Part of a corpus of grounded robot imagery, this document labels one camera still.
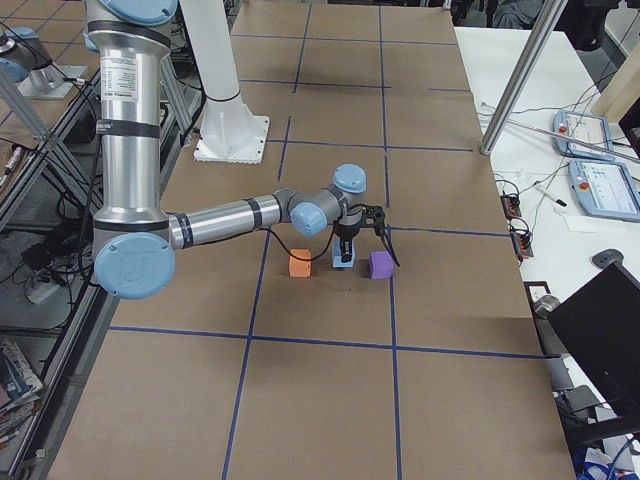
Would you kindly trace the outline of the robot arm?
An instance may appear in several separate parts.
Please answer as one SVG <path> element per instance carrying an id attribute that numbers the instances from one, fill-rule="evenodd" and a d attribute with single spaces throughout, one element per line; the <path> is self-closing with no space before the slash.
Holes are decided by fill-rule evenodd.
<path id="1" fill-rule="evenodd" d="M 270 120 L 242 99 L 225 8 L 220 1 L 89 1 L 89 41 L 100 55 L 104 200 L 93 218 L 97 282 L 109 294 L 137 300 L 171 281 L 175 253 L 226 241 L 280 223 L 304 236 L 327 227 L 348 230 L 361 218 L 365 171 L 339 166 L 313 194 L 290 189 L 191 213 L 160 206 L 160 93 L 171 51 L 170 23 L 184 18 L 203 87 L 204 109 L 195 157 L 257 164 Z"/>

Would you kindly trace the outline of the neighbour robot arm base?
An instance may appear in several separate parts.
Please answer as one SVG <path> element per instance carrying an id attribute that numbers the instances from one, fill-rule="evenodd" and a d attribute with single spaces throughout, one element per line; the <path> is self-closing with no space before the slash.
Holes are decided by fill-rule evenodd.
<path id="1" fill-rule="evenodd" d="M 1 72 L 27 98 L 63 99 L 86 66 L 58 65 L 29 27 L 1 30 Z"/>

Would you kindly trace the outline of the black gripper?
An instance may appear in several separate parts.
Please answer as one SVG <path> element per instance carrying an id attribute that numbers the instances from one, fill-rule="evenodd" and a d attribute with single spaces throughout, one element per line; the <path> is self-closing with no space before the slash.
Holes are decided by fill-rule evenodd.
<path id="1" fill-rule="evenodd" d="M 353 224 L 343 224 L 338 222 L 335 227 L 335 233 L 339 237 L 339 253 L 342 262 L 350 262 L 352 260 L 352 241 L 359 234 L 360 225 L 358 222 Z"/>

